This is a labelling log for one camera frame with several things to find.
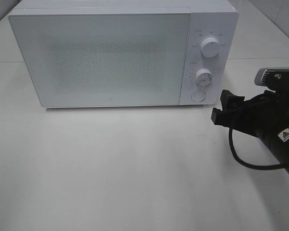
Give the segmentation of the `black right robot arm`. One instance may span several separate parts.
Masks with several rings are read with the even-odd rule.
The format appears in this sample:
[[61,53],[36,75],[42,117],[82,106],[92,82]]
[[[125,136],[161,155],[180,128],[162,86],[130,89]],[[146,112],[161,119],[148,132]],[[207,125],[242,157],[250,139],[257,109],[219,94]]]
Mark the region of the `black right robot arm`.
[[[285,169],[289,174],[289,94],[265,90],[245,100],[243,96],[223,90],[220,100],[222,109],[213,108],[211,119],[215,125],[229,129],[228,140],[233,158],[250,169]],[[235,130],[260,139],[278,164],[254,165],[241,159],[234,147]]]

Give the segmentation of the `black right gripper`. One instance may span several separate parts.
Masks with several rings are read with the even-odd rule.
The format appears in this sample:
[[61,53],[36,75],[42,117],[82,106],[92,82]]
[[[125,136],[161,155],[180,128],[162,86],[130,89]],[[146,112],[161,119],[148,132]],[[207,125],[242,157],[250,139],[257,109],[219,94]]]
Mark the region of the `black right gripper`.
[[289,144],[289,92],[265,91],[251,100],[222,90],[222,109],[213,108],[214,125],[259,138],[264,144]]

